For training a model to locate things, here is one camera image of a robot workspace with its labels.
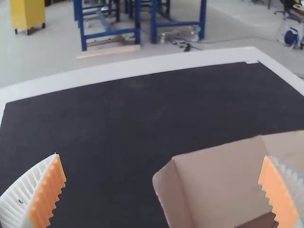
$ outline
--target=black mat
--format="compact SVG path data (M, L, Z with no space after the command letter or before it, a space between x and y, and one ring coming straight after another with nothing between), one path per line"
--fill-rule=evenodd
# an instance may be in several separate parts
M152 176L176 154L304 129L304 97L262 64L146 75L7 104L0 193L57 152L55 228L166 228Z

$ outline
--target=yellow cabinet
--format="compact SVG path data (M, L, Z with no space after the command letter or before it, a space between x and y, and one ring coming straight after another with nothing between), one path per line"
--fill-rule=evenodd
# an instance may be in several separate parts
M10 0L10 14L15 29L26 29L29 35L30 28L42 24L45 28L44 0Z

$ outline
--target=wooden plank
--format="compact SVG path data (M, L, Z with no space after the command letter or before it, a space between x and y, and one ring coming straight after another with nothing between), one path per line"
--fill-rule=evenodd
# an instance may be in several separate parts
M128 45L122 47L113 47L99 50L90 50L84 51L81 55L77 56L77 59L94 57L94 56L105 56L109 54L120 54L120 53L128 53L128 52L136 52L141 49L140 45Z

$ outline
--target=white table edge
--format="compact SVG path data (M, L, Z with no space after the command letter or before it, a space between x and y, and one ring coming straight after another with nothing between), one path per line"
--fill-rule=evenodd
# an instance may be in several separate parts
M304 96L304 82L255 47L178 53L94 66L0 88L0 120L8 102L133 76L193 67L259 61Z

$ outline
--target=workbench frame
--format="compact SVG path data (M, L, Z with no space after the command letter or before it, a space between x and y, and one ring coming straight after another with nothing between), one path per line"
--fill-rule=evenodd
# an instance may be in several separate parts
M141 7L151 8L151 43L157 43L157 29L163 27L180 27L180 26L194 26L198 27L198 39L205 38L205 24L206 24L206 7L207 0L201 0L199 20L198 21L176 21L170 16L171 0L142 0ZM125 13L129 13L129 18L133 17L133 0L125 0ZM166 18L168 22L158 23L157 14Z
M199 27L198 36L199 39L205 38L205 24L206 24L206 7L207 0L201 0L200 2L200 11L199 11L199 20L198 21L176 21L170 16L170 7L169 10L166 9L164 12L162 10L162 2L161 0L151 0L152 8L151 8L151 43L157 43L157 29L163 27L180 27L180 26L195 26ZM158 23L156 16L157 14L166 18L169 22Z
M125 29L114 29L110 23L107 21L105 14L111 15L112 12L115 12L116 22L120 22L120 0L115 0L115 8L113 9L112 0L108 0L108 4L96 4L94 5L93 1L90 0L90 6L84 7L82 4L82 0L74 0L74 18L78 21L78 27L80 30L81 37L81 48L82 51L87 51L87 40L114 36L114 35L122 35L128 33L134 33L135 36L135 44L141 43L141 35L140 35L140 0L135 0L135 19L134 19L134 28L125 28ZM107 10L100 10L102 7L107 7ZM96 9L96 11L84 12L84 10ZM96 15L103 27L105 28L105 32L94 33L85 35L84 28L84 17L89 15Z

